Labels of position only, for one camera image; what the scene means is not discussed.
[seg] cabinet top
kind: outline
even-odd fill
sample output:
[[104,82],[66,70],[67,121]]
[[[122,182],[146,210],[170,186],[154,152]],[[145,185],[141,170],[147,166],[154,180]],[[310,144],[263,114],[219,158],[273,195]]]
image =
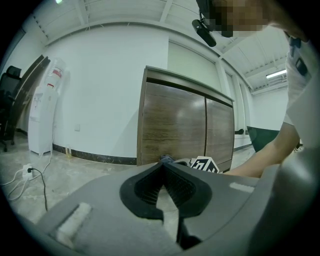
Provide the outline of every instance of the cabinet top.
[[233,106],[234,100],[220,91],[208,86],[205,83],[192,79],[190,77],[168,71],[166,69],[146,66],[144,70],[144,82],[160,83],[162,85],[176,87],[186,91],[192,91],[196,94],[204,95],[208,98],[222,101],[223,103]]

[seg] headset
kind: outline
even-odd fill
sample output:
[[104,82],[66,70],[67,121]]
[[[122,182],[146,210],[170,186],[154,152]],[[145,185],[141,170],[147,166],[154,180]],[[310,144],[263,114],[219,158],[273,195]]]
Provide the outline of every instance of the headset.
[[215,47],[217,42],[212,31],[219,32],[225,38],[234,35],[231,25],[222,16],[222,11],[216,7],[213,0],[196,0],[199,6],[199,19],[192,21],[192,26],[196,33],[210,46]]

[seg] green chair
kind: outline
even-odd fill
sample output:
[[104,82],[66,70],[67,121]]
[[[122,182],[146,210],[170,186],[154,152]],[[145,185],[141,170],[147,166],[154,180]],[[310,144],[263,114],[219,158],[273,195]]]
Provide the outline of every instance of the green chair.
[[268,143],[273,141],[279,133],[279,130],[269,130],[250,126],[247,126],[247,129],[255,152],[262,150]]

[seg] ceiling light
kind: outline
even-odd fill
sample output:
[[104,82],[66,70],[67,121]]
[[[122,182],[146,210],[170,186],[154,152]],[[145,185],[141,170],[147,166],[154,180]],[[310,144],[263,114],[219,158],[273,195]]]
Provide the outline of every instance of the ceiling light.
[[287,70],[284,69],[284,70],[278,71],[276,73],[267,74],[265,77],[266,77],[266,79],[269,79],[269,78],[274,78],[276,76],[283,75],[283,74],[286,74],[286,73],[287,73]]

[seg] cable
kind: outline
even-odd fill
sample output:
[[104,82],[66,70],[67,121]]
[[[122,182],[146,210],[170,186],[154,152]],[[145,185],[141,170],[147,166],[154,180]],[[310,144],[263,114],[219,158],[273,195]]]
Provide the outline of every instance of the cable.
[[29,168],[28,169],[28,171],[32,171],[32,170],[38,171],[40,173],[40,175],[41,175],[42,182],[43,182],[44,206],[45,206],[45,210],[48,211],[47,196],[46,196],[46,183],[45,183],[45,180],[44,180],[43,173],[41,171],[39,171],[38,169],[36,169],[36,168]]
[[9,182],[7,182],[7,183],[4,183],[4,184],[0,184],[0,186],[6,186],[6,185],[9,185],[9,184],[11,184],[12,182],[14,182],[15,179],[16,179],[17,173],[19,173],[19,172],[21,172],[21,171],[23,171],[23,170],[24,170],[24,169],[17,170],[17,171],[15,172],[15,174],[14,174],[13,179],[12,179],[11,181],[9,181]]
[[8,193],[8,195],[7,195],[8,201],[14,201],[14,200],[17,200],[19,197],[21,197],[22,193],[24,192],[24,189],[25,189],[25,186],[26,186],[26,184],[27,184],[27,181],[28,181],[28,180],[25,180],[25,181],[24,181],[23,186],[22,186],[22,189],[21,189],[21,192],[20,192],[20,194],[19,194],[18,196],[16,196],[15,198],[9,198],[9,196],[11,195],[11,193],[12,193],[13,191],[15,191],[16,187],[18,186],[18,184],[19,184],[20,182],[23,182],[23,180],[20,180],[20,181],[14,186],[14,188],[13,188],[13,189]]
[[[38,178],[40,175],[41,175],[41,177],[43,177],[43,173],[46,171],[48,165],[50,165],[50,162],[51,162],[51,157],[52,157],[52,152],[53,152],[53,143],[54,143],[54,129],[53,129],[53,131],[52,131],[52,142],[51,142],[51,147],[50,147],[50,158],[49,158],[49,162],[46,164],[46,166],[44,167],[43,171],[40,172],[40,174],[38,174],[37,176],[35,176],[35,177],[31,178],[31,179],[27,179],[27,180],[24,182],[23,187],[22,187],[22,190],[21,190],[21,192],[20,192],[20,194],[19,194],[18,196],[14,197],[14,198],[9,198],[9,196],[11,195],[11,193],[12,193],[13,191],[15,191],[15,189],[17,188],[18,184],[20,184],[20,182],[23,181],[23,180],[20,180],[20,181],[14,186],[14,188],[8,193],[8,195],[7,195],[7,200],[8,200],[8,201],[17,200],[17,199],[19,199],[19,198],[22,196],[22,194],[23,194],[23,192],[24,192],[24,189],[25,189],[25,186],[26,186],[26,184],[27,184],[27,181],[32,181],[32,180]],[[5,184],[1,184],[1,186],[9,185],[9,184],[11,184],[12,182],[14,182],[17,173],[18,173],[18,172],[21,172],[21,171],[23,171],[23,169],[22,169],[22,170],[18,170],[18,171],[14,174],[13,180],[11,180],[11,181],[9,181],[9,182],[7,182],[7,183],[5,183]]]

